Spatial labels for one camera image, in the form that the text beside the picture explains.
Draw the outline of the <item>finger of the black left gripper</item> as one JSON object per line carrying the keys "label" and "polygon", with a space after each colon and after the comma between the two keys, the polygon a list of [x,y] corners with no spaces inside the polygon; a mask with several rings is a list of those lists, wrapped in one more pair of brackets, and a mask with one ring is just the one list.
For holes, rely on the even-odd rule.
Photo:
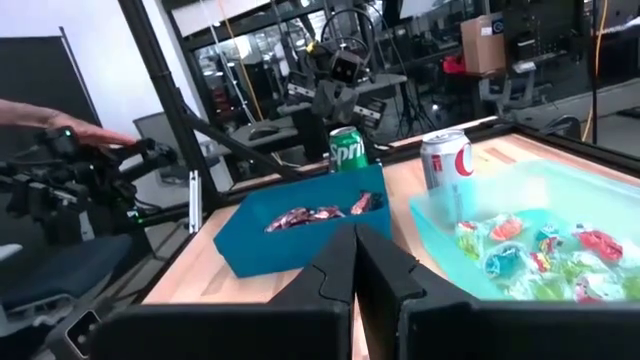
{"label": "finger of the black left gripper", "polygon": [[287,76],[286,103],[311,103],[315,96],[314,82],[306,74],[290,72]]}
{"label": "finger of the black left gripper", "polygon": [[353,116],[365,129],[375,131],[380,127],[385,111],[385,101],[373,97],[363,97],[358,99]]}

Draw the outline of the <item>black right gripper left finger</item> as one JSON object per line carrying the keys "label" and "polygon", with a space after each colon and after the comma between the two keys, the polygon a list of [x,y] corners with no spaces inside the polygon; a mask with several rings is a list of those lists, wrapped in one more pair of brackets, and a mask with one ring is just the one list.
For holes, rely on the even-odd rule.
{"label": "black right gripper left finger", "polygon": [[92,360],[351,360],[356,231],[266,303],[129,308],[92,336]]}

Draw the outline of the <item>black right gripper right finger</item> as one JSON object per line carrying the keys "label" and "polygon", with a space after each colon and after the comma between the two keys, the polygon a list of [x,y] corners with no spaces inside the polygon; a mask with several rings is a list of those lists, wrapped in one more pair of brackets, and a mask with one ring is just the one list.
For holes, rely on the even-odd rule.
{"label": "black right gripper right finger", "polygon": [[371,360],[640,360],[640,304],[484,301],[355,228]]}

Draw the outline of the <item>brown chocolate bar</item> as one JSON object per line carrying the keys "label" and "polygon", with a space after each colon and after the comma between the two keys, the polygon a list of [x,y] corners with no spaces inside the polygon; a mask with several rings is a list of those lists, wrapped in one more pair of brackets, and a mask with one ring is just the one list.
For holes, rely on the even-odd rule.
{"label": "brown chocolate bar", "polygon": [[318,207],[310,215],[311,221],[324,221],[334,218],[343,218],[345,214],[337,206]]}
{"label": "brown chocolate bar", "polygon": [[291,209],[273,220],[265,228],[265,231],[273,232],[276,230],[287,229],[299,224],[306,224],[310,221],[312,215],[313,211],[305,207]]}
{"label": "brown chocolate bar", "polygon": [[373,194],[370,192],[362,192],[359,199],[351,207],[351,215],[360,215],[366,213],[371,208],[373,201]]}

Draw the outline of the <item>red gummy candy packet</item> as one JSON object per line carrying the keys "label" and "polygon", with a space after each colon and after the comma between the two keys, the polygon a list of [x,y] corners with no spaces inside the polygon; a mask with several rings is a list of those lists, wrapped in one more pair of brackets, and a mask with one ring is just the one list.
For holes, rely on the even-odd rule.
{"label": "red gummy candy packet", "polygon": [[509,241],[519,235],[523,228],[524,224],[520,218],[507,216],[491,228],[489,238],[496,242]]}
{"label": "red gummy candy packet", "polygon": [[547,254],[543,252],[532,252],[530,257],[540,273],[546,273],[551,270],[552,262]]}
{"label": "red gummy candy packet", "polygon": [[581,231],[574,234],[580,243],[606,262],[618,263],[623,257],[623,247],[610,235],[599,230]]}

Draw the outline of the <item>light green translucent basket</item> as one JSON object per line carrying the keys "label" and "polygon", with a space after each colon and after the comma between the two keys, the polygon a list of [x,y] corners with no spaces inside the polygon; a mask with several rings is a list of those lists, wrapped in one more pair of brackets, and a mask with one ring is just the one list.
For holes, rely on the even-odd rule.
{"label": "light green translucent basket", "polygon": [[[558,271],[558,262],[572,252],[589,252],[575,233],[599,230],[612,236],[622,247],[618,263],[600,259],[601,270],[614,276],[622,286],[629,275],[640,275],[640,186],[609,179],[584,170],[551,161],[530,161],[507,166],[492,176],[479,175],[474,181],[474,207],[471,217],[461,222],[480,225],[483,254],[478,261],[467,257],[458,247],[456,224],[449,224],[435,209],[427,195],[410,201],[426,251],[447,277],[458,287],[481,299],[534,300],[526,282],[532,278],[560,278],[568,285],[570,298],[576,301],[575,283],[569,284]],[[515,216],[522,220],[522,232],[509,241],[496,242],[489,232],[499,220]],[[565,243],[547,254],[552,262],[549,272],[540,273],[531,260],[537,232],[546,224],[555,225]],[[483,269],[489,252],[503,244],[522,249],[523,267],[510,279],[491,279]]]}

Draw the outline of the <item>grey side table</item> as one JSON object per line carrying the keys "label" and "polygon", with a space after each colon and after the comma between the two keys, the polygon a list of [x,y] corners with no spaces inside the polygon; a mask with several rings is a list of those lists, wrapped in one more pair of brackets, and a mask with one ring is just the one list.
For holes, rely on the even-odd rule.
{"label": "grey side table", "polygon": [[[403,75],[396,74],[382,74],[376,77],[376,81],[371,83],[370,81],[360,84],[356,91],[359,94],[359,98],[373,97],[384,101],[395,96],[396,87],[404,84],[407,78]],[[310,118],[310,103],[300,103],[297,105],[283,105],[283,111],[286,115],[276,120],[264,120],[256,124],[248,124],[233,131],[230,135],[234,140],[245,144],[248,147],[260,148],[264,151],[276,151],[279,147],[286,148],[296,146],[297,144],[311,144],[307,135],[303,135],[298,127],[294,124],[297,120],[305,125],[304,120]],[[280,132],[276,135],[265,137],[259,140],[250,141],[248,139],[250,131],[253,127],[258,126],[277,126],[280,128]],[[351,122],[347,126],[360,126],[363,127],[359,121],[353,116]]]}

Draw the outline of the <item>green Sprite can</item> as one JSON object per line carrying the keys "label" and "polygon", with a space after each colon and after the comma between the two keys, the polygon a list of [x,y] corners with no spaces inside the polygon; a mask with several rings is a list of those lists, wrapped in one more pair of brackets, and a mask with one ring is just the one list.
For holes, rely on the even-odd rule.
{"label": "green Sprite can", "polygon": [[368,165],[363,137],[356,127],[341,127],[329,133],[329,168],[331,172],[355,170]]}

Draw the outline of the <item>teal blue plastic basket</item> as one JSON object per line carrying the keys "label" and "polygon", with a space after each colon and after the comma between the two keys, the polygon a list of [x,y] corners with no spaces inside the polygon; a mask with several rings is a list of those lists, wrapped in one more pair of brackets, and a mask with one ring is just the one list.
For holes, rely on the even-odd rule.
{"label": "teal blue plastic basket", "polygon": [[[373,194],[368,212],[351,215],[362,192]],[[343,218],[266,232],[278,216],[291,209],[337,206]],[[218,252],[239,277],[288,271],[306,266],[337,228],[365,224],[390,238],[392,220],[383,167],[331,173],[251,193],[213,238]]]}

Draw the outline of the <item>brown cardboard box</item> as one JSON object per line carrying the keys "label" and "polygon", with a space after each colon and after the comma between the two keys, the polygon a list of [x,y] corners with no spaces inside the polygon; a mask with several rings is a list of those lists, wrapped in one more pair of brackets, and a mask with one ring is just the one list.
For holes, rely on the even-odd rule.
{"label": "brown cardboard box", "polygon": [[483,75],[506,67],[504,21],[501,12],[460,24],[465,71]]}

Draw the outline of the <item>dark blue chair seat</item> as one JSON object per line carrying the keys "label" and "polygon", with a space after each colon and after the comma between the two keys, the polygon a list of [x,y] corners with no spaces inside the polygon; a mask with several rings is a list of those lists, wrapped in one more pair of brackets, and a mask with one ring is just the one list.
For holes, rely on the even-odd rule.
{"label": "dark blue chair seat", "polygon": [[2,304],[17,310],[60,296],[78,299],[116,269],[131,245],[130,236],[119,235],[65,248],[6,292]]}

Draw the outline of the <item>black rounded table clamp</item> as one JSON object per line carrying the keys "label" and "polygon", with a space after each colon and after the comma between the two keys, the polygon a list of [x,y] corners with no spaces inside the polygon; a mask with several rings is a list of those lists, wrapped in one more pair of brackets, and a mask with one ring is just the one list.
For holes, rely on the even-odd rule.
{"label": "black rounded table clamp", "polygon": [[581,139],[581,122],[572,115],[563,115],[545,125],[540,132],[544,135],[556,134],[572,139]]}

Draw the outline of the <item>black partition panel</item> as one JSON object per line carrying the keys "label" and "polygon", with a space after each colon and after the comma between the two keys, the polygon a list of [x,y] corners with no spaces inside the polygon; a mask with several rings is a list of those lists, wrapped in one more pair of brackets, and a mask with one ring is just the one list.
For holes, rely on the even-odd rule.
{"label": "black partition panel", "polygon": [[101,121],[63,35],[0,36],[0,99]]}

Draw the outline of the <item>silver vertical frame bracket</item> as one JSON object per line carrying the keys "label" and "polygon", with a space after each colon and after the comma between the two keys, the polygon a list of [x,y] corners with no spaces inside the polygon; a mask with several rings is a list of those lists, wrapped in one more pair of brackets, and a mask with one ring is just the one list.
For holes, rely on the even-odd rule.
{"label": "silver vertical frame bracket", "polygon": [[198,170],[189,173],[189,233],[196,234],[202,226],[201,177]]}

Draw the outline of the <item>black aluminium table frame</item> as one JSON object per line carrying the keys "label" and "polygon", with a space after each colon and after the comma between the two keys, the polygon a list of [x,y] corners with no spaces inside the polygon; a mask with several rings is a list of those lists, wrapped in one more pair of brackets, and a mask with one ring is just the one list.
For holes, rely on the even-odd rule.
{"label": "black aluminium table frame", "polygon": [[[174,134],[191,167],[204,170],[203,155],[190,125],[182,117],[182,97],[159,45],[142,0],[118,0]],[[557,160],[624,183],[640,186],[640,160],[622,153],[488,117],[464,125],[475,142],[473,159],[483,174],[495,174],[510,163]],[[399,141],[400,159],[383,169],[390,197],[394,240],[432,271],[440,269],[423,248],[408,201],[425,191],[418,159],[409,157],[417,138]],[[266,302],[288,284],[294,271],[239,279],[213,244],[213,238],[236,212],[231,197],[218,192],[210,175],[203,177],[204,206],[210,216],[172,260],[145,303]]]}

